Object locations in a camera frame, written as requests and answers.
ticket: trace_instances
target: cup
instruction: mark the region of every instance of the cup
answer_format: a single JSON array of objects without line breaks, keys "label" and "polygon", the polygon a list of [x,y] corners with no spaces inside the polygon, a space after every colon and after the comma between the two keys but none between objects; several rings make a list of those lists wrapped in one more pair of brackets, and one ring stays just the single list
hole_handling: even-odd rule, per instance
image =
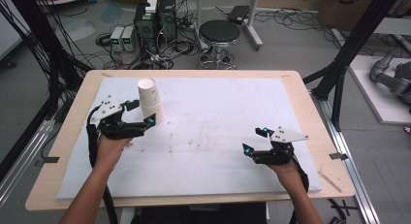
[{"label": "cup", "polygon": [[153,108],[161,103],[160,92],[157,89],[155,80],[152,78],[142,78],[139,80],[140,106]]},{"label": "cup", "polygon": [[156,115],[155,115],[155,125],[159,125],[159,124],[161,124],[161,122],[163,122],[163,120],[164,120],[164,111],[163,111],[163,104],[161,102],[160,102],[160,104],[158,104],[155,107],[149,108],[149,107],[141,106],[141,108],[142,108],[142,116],[144,118],[147,118],[147,117],[149,117],[149,116],[156,113]]}]

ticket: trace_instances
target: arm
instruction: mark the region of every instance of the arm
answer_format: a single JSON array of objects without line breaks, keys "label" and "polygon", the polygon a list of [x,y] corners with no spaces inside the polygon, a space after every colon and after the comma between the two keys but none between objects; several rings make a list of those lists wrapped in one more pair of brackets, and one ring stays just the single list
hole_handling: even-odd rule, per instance
[{"label": "arm", "polygon": [[278,180],[287,190],[296,211],[299,224],[323,223],[311,200],[308,198],[301,182],[297,166],[290,161],[286,165],[268,165],[277,173]]},{"label": "arm", "polygon": [[94,223],[109,176],[123,147],[131,140],[115,141],[100,136],[96,164],[60,223]]}]

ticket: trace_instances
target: wooden table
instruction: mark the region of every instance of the wooden table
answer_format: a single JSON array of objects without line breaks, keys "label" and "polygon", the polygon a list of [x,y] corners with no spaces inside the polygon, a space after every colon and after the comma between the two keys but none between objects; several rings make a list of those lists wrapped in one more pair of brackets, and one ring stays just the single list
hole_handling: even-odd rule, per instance
[{"label": "wooden table", "polygon": [[[329,154],[335,147],[318,114],[300,75],[294,71],[91,71],[87,74],[79,93],[63,123],[60,133],[49,153],[59,157],[58,163],[45,164],[27,199],[29,210],[63,209],[71,199],[58,200],[56,195],[65,173],[73,145],[79,136],[83,121],[106,77],[161,77],[161,78],[273,78],[282,79],[300,129],[310,137],[307,147],[323,184],[321,192],[309,193],[311,198],[336,198],[354,196],[353,183],[340,160],[331,160]],[[232,194],[183,197],[142,197],[114,199],[117,207],[143,207],[182,204],[218,204],[234,202],[256,202],[287,200],[288,195],[279,194]]]}]

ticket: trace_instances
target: stool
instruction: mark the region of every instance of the stool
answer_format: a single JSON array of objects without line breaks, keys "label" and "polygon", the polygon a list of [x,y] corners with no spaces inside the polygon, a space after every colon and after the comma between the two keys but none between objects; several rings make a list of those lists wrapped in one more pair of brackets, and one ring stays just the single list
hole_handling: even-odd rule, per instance
[{"label": "stool", "polygon": [[212,66],[219,69],[220,65],[224,65],[226,70],[236,68],[234,56],[222,49],[238,41],[239,30],[234,24],[227,20],[207,21],[200,26],[199,37],[209,46],[209,50],[200,55],[199,66],[207,69]]}]

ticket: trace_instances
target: floor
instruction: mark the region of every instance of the floor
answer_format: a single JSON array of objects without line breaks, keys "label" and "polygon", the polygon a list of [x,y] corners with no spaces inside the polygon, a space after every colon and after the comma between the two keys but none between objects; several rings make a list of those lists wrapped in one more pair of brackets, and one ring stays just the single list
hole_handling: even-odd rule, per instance
[{"label": "floor", "polygon": [[[109,59],[104,54],[98,54],[99,57],[92,54],[102,51],[95,45],[95,39],[100,34],[112,31],[116,24],[133,23],[132,8],[132,4],[118,4],[115,0],[99,0],[97,4],[78,1],[76,5],[59,6],[58,12],[68,20],[86,19],[87,23],[92,23],[96,32],[76,41],[76,44],[95,67],[103,68],[104,62]],[[230,8],[221,10],[225,13],[231,11]],[[255,50],[242,28],[239,42],[230,48],[236,57],[239,70],[296,70],[302,77],[306,77],[326,67],[337,55],[337,43],[330,41],[331,35],[321,30],[318,25],[314,25],[315,29],[306,29],[306,25],[294,23],[294,28],[306,30],[291,30],[290,25],[286,27],[267,15],[265,12],[259,13],[254,22],[255,29],[264,42],[260,50]],[[209,16],[225,17],[213,8],[203,11],[204,19]],[[380,39],[389,40],[385,39],[385,36],[373,36],[361,54],[382,55],[380,49],[388,50],[391,46]],[[126,60],[133,56],[125,54],[123,58]],[[409,57],[409,54],[404,52],[402,56]],[[4,62],[0,65],[0,89],[3,90],[0,98],[0,114],[3,120],[3,125],[0,126],[0,159],[5,157],[47,98],[47,80],[29,50],[25,46],[19,46],[11,53],[11,57],[16,61],[16,67],[10,68]],[[174,60],[173,69],[195,69],[197,60],[198,54],[178,57]],[[315,87],[317,82],[308,84],[307,88]],[[411,156],[411,138],[404,134],[403,126],[378,122],[350,73],[347,73],[345,82],[340,126],[379,221],[407,223],[411,218],[411,192],[408,189],[411,177],[405,170],[411,168],[408,160]],[[61,123],[56,123],[51,136],[57,132],[60,125]],[[35,157],[6,203],[1,204],[2,223],[58,222],[64,210],[32,212],[24,207],[41,170],[41,166],[36,166],[41,165],[41,153],[47,155],[51,146],[52,140]],[[365,223],[355,198],[336,201],[345,206],[348,222]],[[330,223],[334,216],[338,216],[329,201],[314,200],[314,204],[325,223]],[[291,211],[290,202],[269,203],[269,223],[288,222]],[[104,210],[99,212],[96,223],[108,223]]]}]

